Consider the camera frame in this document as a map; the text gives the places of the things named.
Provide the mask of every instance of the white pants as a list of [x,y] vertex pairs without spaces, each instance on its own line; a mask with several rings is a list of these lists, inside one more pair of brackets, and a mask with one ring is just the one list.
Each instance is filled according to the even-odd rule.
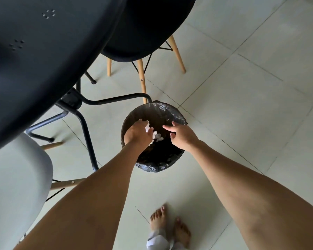
[[[146,247],[148,250],[169,250],[170,244],[166,240],[166,232],[164,229],[158,229],[150,233]],[[176,242],[171,250],[187,250],[181,243]]]

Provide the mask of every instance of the person's right arm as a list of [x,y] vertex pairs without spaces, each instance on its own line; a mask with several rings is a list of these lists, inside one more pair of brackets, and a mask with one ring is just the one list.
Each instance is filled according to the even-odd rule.
[[221,155],[189,126],[164,126],[190,152],[238,226],[248,248],[313,250],[313,206],[276,181]]

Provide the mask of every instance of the floor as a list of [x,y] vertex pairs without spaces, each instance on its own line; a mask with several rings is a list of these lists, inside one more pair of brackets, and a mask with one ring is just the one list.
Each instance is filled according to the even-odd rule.
[[[152,99],[178,107],[213,149],[313,204],[313,0],[197,0],[174,38],[187,73],[172,52],[157,50],[146,71]],[[113,62],[108,77],[100,55],[88,71],[98,81],[92,85],[82,77],[89,99],[140,91],[130,63]],[[132,99],[81,107],[100,166],[120,151],[123,120],[140,104],[142,99]],[[40,120],[59,111],[53,107]],[[36,133],[65,141],[48,150],[54,179],[92,173],[75,116]],[[69,190],[47,202],[37,221]],[[180,215],[188,224],[191,249],[247,249],[188,153],[158,174],[134,168],[113,249],[145,249],[150,214],[163,203],[171,221]]]

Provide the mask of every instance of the foot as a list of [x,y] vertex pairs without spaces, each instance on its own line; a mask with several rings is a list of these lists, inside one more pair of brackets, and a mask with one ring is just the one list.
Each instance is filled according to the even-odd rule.
[[178,217],[175,220],[174,225],[174,240],[175,243],[179,242],[181,243],[185,248],[189,247],[191,239],[191,232],[189,231],[186,224],[181,222],[181,219]]
[[162,206],[150,217],[150,227],[152,231],[164,229],[166,227],[166,207]]

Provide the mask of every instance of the black trash can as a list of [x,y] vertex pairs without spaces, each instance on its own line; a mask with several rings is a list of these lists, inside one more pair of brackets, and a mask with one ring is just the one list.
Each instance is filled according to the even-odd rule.
[[154,101],[140,105],[131,111],[124,120],[121,130],[122,147],[125,145],[124,134],[139,119],[149,121],[150,127],[153,127],[154,131],[160,133],[164,139],[159,142],[154,141],[147,147],[139,155],[135,165],[144,171],[155,173],[169,168],[182,156],[184,150],[171,143],[171,132],[165,130],[162,126],[172,125],[172,121],[186,125],[187,121],[179,110],[170,104]]

